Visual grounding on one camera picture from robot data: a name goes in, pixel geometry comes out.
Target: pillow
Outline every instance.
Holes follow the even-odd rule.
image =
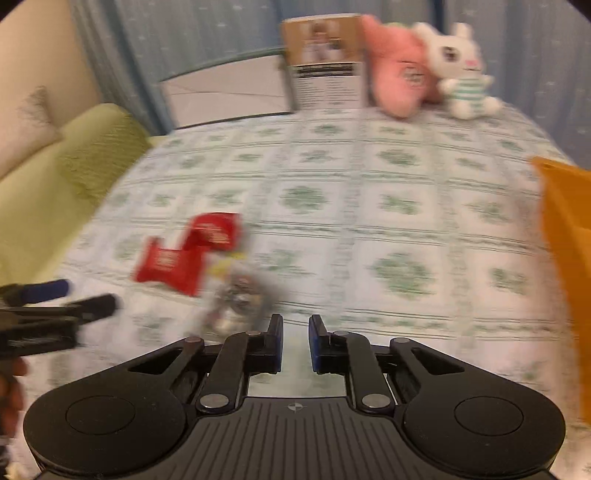
[[[0,112],[0,179],[46,145],[61,138],[46,110],[45,87],[37,87]]]
[[[144,128],[126,113],[92,142],[61,154],[56,163],[75,195],[96,207],[119,177],[149,149]]]

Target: cream wall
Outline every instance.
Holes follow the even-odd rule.
[[[68,0],[24,0],[0,22],[0,109],[37,85],[47,87],[58,126],[96,105],[83,55]]]

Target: human hand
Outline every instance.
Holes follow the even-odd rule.
[[[15,377],[23,377],[27,374],[27,364],[22,358],[15,358],[12,361],[12,374]],[[0,375],[0,397],[6,397],[5,404],[0,412],[0,425],[2,432],[8,437],[14,437],[17,432],[18,417],[24,408],[24,395],[22,386],[18,381],[9,381]]]

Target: orange container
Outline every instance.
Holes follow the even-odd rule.
[[[591,423],[591,172],[546,158],[542,226],[570,305],[580,362],[583,418]]]

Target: bedspread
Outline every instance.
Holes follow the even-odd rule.
[[[253,378],[251,394],[344,392],[340,378],[311,370],[306,325],[320,313],[329,330],[373,343],[409,336],[547,395],[569,424],[556,474],[591,478],[534,154],[568,161],[510,106],[472,122],[439,109],[405,122],[328,110],[176,131],[121,178],[58,273],[73,297],[111,292],[125,308],[84,327],[83,347],[32,358],[28,400],[199,333],[201,298],[129,276],[146,237],[175,248],[190,217],[239,212],[248,257],[280,284],[285,319],[282,373]],[[14,450],[31,465],[22,436]]]

